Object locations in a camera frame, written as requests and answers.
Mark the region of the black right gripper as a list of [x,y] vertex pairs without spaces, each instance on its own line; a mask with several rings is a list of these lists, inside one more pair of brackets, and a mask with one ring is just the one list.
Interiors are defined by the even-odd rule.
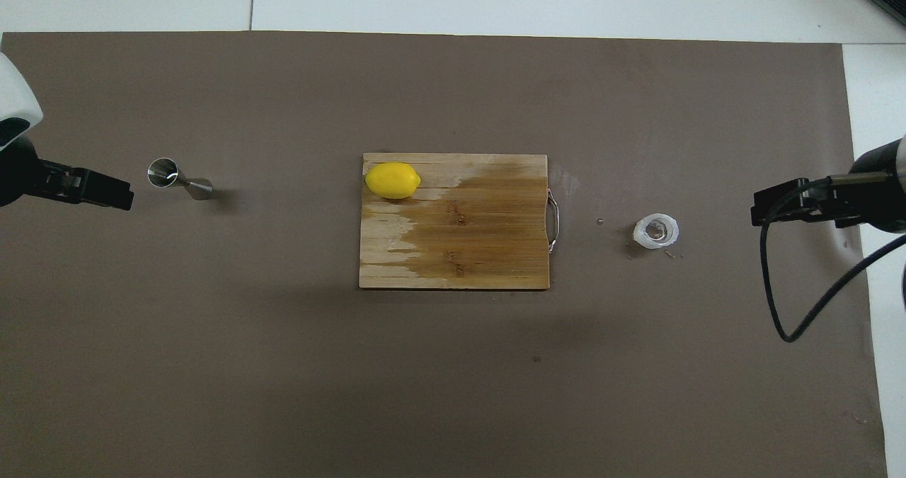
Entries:
[[[753,195],[750,223],[832,220],[836,227],[867,224],[882,232],[903,233],[903,139],[871,149],[850,171],[810,181],[794,178]],[[834,214],[830,216],[830,200]]]

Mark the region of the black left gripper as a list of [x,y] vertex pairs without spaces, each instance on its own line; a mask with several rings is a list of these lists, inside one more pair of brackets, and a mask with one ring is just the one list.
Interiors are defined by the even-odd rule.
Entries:
[[91,169],[41,161],[28,137],[14,139],[1,152],[1,207],[14,203],[40,181],[41,197],[48,200],[132,209],[129,182]]

